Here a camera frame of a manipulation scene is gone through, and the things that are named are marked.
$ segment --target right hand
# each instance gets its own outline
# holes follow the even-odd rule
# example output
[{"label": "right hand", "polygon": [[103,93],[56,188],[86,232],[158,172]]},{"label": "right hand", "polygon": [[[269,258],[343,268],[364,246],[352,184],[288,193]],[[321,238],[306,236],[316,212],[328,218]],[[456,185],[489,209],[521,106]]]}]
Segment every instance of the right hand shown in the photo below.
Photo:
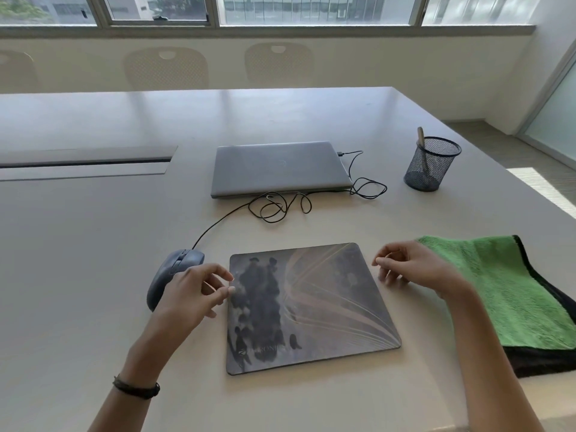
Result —
[{"label": "right hand", "polygon": [[381,281],[393,282],[402,276],[404,281],[435,290],[443,298],[471,288],[456,267],[416,241],[386,244],[374,257],[372,266],[380,266]]}]

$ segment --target microfiber towel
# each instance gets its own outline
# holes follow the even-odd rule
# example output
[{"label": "microfiber towel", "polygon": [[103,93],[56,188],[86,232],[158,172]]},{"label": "microfiber towel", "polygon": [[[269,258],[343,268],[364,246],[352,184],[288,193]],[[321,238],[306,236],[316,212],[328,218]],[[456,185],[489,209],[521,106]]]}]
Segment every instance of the microfiber towel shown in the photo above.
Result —
[{"label": "microfiber towel", "polygon": [[536,272],[518,236],[418,241],[475,286],[516,376],[576,370],[576,302]]}]

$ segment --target mouse cable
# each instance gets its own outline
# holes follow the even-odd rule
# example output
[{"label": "mouse cable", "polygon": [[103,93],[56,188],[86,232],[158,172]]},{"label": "mouse cable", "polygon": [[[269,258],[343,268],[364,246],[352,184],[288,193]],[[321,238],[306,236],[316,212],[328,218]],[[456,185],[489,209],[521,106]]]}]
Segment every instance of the mouse cable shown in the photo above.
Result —
[{"label": "mouse cable", "polygon": [[[337,153],[338,156],[340,156],[340,157],[342,157],[346,154],[355,154],[356,155],[356,156],[354,156],[354,158],[352,158],[352,161],[350,162],[350,165],[348,167],[348,177],[349,177],[350,181],[352,181],[352,175],[350,174],[350,171],[352,169],[352,165],[353,165],[354,161],[356,160],[356,158],[358,156],[360,156],[362,153],[364,153],[362,150],[350,151],[347,153],[342,153],[342,152]],[[356,188],[356,185],[358,182],[361,182],[361,185],[358,188]],[[378,185],[379,186],[378,193],[372,194],[372,195],[361,194],[359,191],[362,188],[364,188],[366,185],[369,185],[369,184]],[[292,203],[294,203],[294,201],[296,200],[296,198],[298,198],[298,196],[300,196],[300,209],[302,210],[303,213],[309,214],[312,210],[312,201],[310,200],[310,198],[308,196],[312,195],[312,194],[320,194],[323,192],[347,192],[350,195],[357,195],[357,196],[359,196],[365,200],[374,200],[374,199],[377,199],[378,197],[380,197],[382,194],[384,194],[387,190],[388,190],[388,187],[386,185],[384,185],[383,183],[369,179],[367,177],[358,177],[356,180],[354,180],[354,183],[352,183],[352,186],[349,189],[333,189],[333,190],[325,189],[325,190],[318,190],[318,191],[309,191],[306,193],[297,192],[296,194],[294,194],[294,197],[292,197],[292,200],[290,202],[288,202],[286,200],[286,198],[284,197],[284,195],[280,194],[279,192],[276,192],[276,191],[264,192],[263,194],[260,194],[256,197],[254,197],[248,203],[244,203],[244,204],[238,206],[237,208],[231,210],[226,215],[221,217],[218,221],[216,221],[216,223],[212,224],[208,229],[206,229],[202,233],[202,235],[200,235],[200,237],[196,240],[196,242],[192,246],[192,249],[196,248],[196,246],[198,245],[198,242],[200,242],[200,240],[202,238],[204,238],[204,235],[206,235],[206,233],[208,233],[208,231],[210,229],[212,229],[212,227],[214,227],[215,225],[220,223],[220,221],[222,221],[226,217],[229,217],[230,215],[232,215],[234,212],[239,211],[240,209],[242,209],[243,207],[246,207],[246,206],[248,207],[248,210],[250,211],[250,213],[252,215],[254,215],[254,217],[259,218],[261,220],[264,220],[269,224],[274,224],[274,223],[278,223],[278,222],[282,221],[286,217],[286,215],[288,214],[288,210],[290,209],[290,206],[292,206]],[[274,197],[280,198],[281,201],[280,200],[279,201],[273,200]],[[254,211],[253,204],[259,199],[265,199],[268,201],[268,203],[265,203],[260,208],[260,210]],[[276,209],[273,210],[272,213],[264,215],[264,210],[270,206],[276,206]]]}]

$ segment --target white chair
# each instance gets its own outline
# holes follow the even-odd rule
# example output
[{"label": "white chair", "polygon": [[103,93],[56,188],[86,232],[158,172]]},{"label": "white chair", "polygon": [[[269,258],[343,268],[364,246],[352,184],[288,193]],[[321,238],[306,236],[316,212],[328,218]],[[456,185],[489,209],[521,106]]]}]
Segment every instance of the white chair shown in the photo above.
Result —
[{"label": "white chair", "polygon": [[40,82],[32,57],[18,51],[0,50],[0,94],[39,92]]},{"label": "white chair", "polygon": [[257,43],[244,54],[252,87],[298,88],[313,84],[314,56],[301,43]]},{"label": "white chair", "polygon": [[207,89],[208,63],[196,50],[154,47],[124,58],[124,74],[135,91]]}]

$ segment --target forearm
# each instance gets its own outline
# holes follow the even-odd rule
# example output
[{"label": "forearm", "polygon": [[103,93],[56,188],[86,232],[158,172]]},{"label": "forearm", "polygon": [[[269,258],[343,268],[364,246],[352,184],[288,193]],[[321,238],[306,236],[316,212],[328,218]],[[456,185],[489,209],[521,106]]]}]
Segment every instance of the forearm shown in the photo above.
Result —
[{"label": "forearm", "polygon": [[[163,361],[148,352],[149,343],[139,339],[128,353],[119,378],[136,388],[153,388],[158,380]],[[88,432],[140,432],[150,400],[130,396],[112,388],[92,422]]]},{"label": "forearm", "polygon": [[447,297],[473,432],[541,432],[480,297],[471,288]]}]

